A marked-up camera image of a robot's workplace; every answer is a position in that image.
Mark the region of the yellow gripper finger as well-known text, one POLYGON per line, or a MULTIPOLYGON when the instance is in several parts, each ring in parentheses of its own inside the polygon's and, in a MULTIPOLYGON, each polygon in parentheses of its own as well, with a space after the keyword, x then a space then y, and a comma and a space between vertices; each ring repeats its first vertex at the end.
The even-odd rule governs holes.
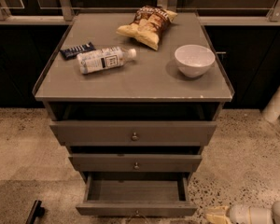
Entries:
POLYGON ((229 212, 228 206, 213 206, 205 209, 205 213, 209 215, 227 215, 229 212))
POLYGON ((206 215, 205 218, 211 223, 211 224, 232 224, 231 220, 226 216, 220 216, 220 215, 206 215))

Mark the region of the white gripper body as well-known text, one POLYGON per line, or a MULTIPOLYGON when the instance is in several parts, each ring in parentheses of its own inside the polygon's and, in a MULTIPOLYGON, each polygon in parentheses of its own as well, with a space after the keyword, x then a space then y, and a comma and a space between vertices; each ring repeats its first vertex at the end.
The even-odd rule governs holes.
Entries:
POLYGON ((273 224, 270 209, 237 204, 230 208, 232 224, 273 224))

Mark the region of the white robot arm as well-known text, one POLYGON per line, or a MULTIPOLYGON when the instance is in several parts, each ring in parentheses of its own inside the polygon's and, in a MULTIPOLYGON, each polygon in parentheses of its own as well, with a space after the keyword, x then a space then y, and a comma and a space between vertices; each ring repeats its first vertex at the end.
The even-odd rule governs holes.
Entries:
POLYGON ((280 224, 280 201, 271 209, 244 204, 211 207, 204 217, 211 224, 280 224))

